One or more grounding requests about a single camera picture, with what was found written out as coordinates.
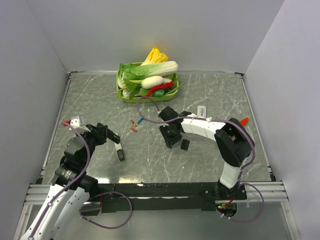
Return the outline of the black battery cover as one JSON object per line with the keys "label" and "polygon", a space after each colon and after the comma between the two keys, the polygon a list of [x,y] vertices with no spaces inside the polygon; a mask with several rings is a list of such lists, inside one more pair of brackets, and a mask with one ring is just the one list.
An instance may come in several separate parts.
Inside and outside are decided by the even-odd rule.
{"label": "black battery cover", "polygon": [[187,151],[189,149],[190,146],[190,141],[187,139],[183,139],[180,145],[180,148],[184,151]]}

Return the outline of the white battery cover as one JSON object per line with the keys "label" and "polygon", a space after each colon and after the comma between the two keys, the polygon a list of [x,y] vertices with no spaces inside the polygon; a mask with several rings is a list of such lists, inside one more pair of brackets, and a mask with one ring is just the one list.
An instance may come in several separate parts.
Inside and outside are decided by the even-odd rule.
{"label": "white battery cover", "polygon": [[207,117],[207,108],[203,105],[198,105],[197,106],[197,116],[201,118],[206,118]]}

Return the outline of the black remote control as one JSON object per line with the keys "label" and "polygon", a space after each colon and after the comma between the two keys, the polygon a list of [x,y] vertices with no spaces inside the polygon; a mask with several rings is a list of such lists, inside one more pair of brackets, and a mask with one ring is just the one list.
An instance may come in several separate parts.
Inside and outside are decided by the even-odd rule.
{"label": "black remote control", "polygon": [[106,132],[106,137],[109,140],[113,141],[115,144],[119,144],[121,141],[121,138],[118,136],[119,137],[119,140],[118,140],[118,139],[115,139],[114,136],[118,136],[118,135],[116,133],[114,133],[112,130],[108,129]]}

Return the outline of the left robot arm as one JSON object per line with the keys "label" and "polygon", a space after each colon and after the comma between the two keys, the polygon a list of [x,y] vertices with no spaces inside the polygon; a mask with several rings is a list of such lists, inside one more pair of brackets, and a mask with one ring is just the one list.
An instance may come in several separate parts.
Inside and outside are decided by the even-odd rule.
{"label": "left robot arm", "polygon": [[80,125],[71,120],[64,124],[75,136],[67,142],[45,201],[23,240],[58,239],[83,203],[99,195],[98,180],[87,175],[87,168],[96,147],[115,135],[101,123]]}

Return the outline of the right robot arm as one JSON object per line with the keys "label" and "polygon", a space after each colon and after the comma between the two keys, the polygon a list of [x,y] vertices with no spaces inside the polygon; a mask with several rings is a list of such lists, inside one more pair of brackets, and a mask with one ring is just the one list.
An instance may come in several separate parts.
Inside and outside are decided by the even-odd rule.
{"label": "right robot arm", "polygon": [[230,199],[236,193],[244,161],[255,158],[255,143],[241,123],[235,119],[213,120],[191,112],[177,113],[167,106],[158,113],[163,120],[159,130],[168,148],[182,139],[182,133],[195,134],[216,142],[224,160],[224,167],[218,183],[218,193],[223,199]]}

